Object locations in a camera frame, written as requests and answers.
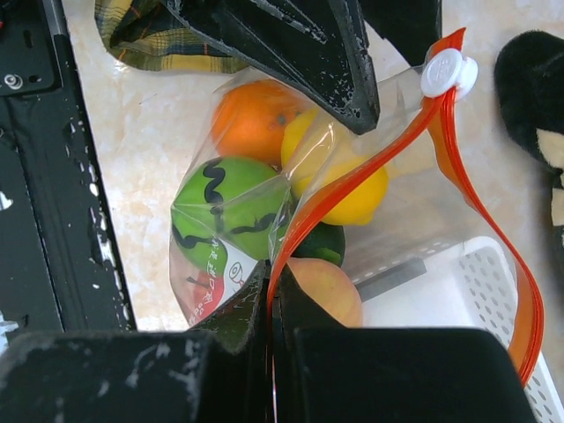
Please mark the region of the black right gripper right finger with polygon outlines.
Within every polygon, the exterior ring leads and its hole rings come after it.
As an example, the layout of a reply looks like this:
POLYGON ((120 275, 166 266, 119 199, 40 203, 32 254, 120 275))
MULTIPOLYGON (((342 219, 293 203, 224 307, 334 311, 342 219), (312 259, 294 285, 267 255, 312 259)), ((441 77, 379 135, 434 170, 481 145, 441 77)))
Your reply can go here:
POLYGON ((477 328, 350 329, 271 279, 278 422, 532 422, 508 352, 477 328))

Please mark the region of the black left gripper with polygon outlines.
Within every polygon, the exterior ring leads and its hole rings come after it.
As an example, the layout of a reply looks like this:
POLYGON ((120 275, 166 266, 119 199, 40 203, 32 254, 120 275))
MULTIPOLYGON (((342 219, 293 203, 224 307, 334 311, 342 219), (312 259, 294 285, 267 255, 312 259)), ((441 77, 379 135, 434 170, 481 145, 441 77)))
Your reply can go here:
POLYGON ((358 135, 373 130, 380 116, 364 19, 411 66, 423 64, 442 37, 441 0, 167 1, 165 6, 204 42, 303 93, 358 135))

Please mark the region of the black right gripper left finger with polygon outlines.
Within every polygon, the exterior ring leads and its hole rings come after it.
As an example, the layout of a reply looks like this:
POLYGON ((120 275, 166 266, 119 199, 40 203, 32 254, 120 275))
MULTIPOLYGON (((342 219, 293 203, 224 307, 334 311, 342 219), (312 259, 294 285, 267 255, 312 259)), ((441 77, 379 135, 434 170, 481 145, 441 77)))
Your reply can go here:
POLYGON ((266 291, 242 289, 184 332, 35 332, 1 359, 4 422, 265 422, 266 291))

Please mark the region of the orange peach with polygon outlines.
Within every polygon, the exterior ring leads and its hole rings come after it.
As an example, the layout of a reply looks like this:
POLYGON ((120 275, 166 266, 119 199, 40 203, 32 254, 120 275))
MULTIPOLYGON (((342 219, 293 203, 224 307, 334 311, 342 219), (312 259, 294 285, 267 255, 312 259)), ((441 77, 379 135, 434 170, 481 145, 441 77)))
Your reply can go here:
POLYGON ((360 295, 350 278, 334 263, 319 258, 288 260, 301 290, 345 327, 363 323, 360 295))

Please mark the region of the red apple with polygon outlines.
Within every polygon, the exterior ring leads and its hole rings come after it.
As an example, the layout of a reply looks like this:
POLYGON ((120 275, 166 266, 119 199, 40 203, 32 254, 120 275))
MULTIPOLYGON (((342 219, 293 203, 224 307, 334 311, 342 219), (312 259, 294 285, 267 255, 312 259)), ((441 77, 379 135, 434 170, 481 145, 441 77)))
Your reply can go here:
POLYGON ((169 266, 170 282, 189 328, 194 328, 214 313, 229 298, 225 282, 226 267, 215 271, 189 265, 169 266))

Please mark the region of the orange tangerine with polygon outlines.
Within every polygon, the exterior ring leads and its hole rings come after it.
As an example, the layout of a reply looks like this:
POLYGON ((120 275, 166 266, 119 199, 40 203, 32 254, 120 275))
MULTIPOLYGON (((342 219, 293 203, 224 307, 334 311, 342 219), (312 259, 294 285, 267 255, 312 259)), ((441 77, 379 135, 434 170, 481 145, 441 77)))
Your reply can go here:
POLYGON ((221 156, 244 156, 278 167, 286 126, 308 103, 272 79, 225 93, 212 116, 211 140, 221 156))

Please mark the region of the yellow lemon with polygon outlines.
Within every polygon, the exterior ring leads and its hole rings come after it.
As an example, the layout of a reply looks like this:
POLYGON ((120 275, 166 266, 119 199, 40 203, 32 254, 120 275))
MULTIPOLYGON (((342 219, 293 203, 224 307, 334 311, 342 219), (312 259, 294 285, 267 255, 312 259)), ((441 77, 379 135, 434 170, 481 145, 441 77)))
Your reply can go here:
MULTIPOLYGON (((320 189, 348 174, 367 160, 353 148, 356 137, 318 107, 297 115, 286 126, 281 165, 295 197, 320 189)), ((333 226, 364 226, 374 217, 389 187, 384 167, 369 176, 323 218, 333 226)))

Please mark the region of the dark green avocado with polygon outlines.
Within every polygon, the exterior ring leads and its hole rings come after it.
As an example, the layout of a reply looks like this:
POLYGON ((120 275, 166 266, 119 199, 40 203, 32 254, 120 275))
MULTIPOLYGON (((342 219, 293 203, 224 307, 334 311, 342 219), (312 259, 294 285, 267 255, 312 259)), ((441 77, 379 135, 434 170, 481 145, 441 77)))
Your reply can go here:
POLYGON ((292 253, 297 258, 318 258, 341 267, 345 258, 345 230, 342 226, 318 223, 292 253))

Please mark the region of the clear zip bag orange zipper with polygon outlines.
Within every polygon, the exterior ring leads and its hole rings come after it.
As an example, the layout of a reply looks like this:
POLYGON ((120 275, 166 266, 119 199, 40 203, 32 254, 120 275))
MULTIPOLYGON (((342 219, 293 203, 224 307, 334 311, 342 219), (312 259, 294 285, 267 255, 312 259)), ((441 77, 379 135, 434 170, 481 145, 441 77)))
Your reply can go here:
MULTIPOLYGON (((283 271, 291 271, 287 262, 312 229, 347 194, 384 167, 389 177, 387 193, 368 224, 342 226, 345 252, 357 243, 398 251, 439 238, 453 242, 477 236, 495 239, 513 265, 516 278, 516 331, 504 346, 521 380, 527 382, 531 378, 541 354, 544 330, 544 308, 538 285, 480 201, 458 148, 456 103, 473 88, 478 76, 476 62, 464 55, 464 36, 464 29, 456 30, 429 49, 423 64, 379 82, 382 114, 378 126, 363 135, 349 130, 356 137, 353 148, 367 156, 353 171, 320 189, 308 189, 298 198, 281 163, 278 167, 265 163, 288 183, 293 198, 291 218, 286 234, 268 260, 257 261, 231 245, 227 247, 225 282, 230 296, 221 306, 242 289, 259 263, 269 265, 270 281, 283 271)), ((225 157, 219 155, 211 138, 212 116, 223 95, 237 86, 262 79, 278 81, 259 70, 247 69, 213 93, 202 143, 177 194, 202 163, 225 157)), ((308 103, 306 110, 318 107, 324 111, 297 90, 278 82, 301 96, 308 103)), ((191 264, 174 241, 171 219, 172 263, 191 264)))

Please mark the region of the white perforated plastic basket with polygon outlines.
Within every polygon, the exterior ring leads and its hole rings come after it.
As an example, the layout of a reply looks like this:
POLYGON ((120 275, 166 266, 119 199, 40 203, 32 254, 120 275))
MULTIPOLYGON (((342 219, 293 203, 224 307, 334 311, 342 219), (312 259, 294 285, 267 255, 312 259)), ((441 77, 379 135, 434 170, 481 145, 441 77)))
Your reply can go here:
POLYGON ((357 243, 347 247, 343 269, 367 327, 476 327, 503 345, 516 331, 514 267, 491 237, 398 251, 357 243))

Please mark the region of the green striped toy melon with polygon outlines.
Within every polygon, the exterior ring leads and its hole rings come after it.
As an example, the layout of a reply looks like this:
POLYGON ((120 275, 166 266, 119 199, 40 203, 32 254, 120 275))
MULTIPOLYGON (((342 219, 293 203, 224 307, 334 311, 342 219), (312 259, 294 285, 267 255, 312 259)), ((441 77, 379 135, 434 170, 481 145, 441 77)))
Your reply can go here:
POLYGON ((186 259, 217 275, 227 247, 268 260, 293 211, 288 183, 271 166, 242 156, 216 157, 186 179, 171 206, 172 236, 186 259))

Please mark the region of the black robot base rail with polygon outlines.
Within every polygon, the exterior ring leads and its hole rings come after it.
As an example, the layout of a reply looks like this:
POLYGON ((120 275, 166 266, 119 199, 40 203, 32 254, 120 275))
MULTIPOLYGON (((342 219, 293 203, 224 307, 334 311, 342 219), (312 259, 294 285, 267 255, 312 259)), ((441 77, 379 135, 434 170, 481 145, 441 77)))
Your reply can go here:
POLYGON ((134 330, 63 6, 1 4, 1 346, 134 330))

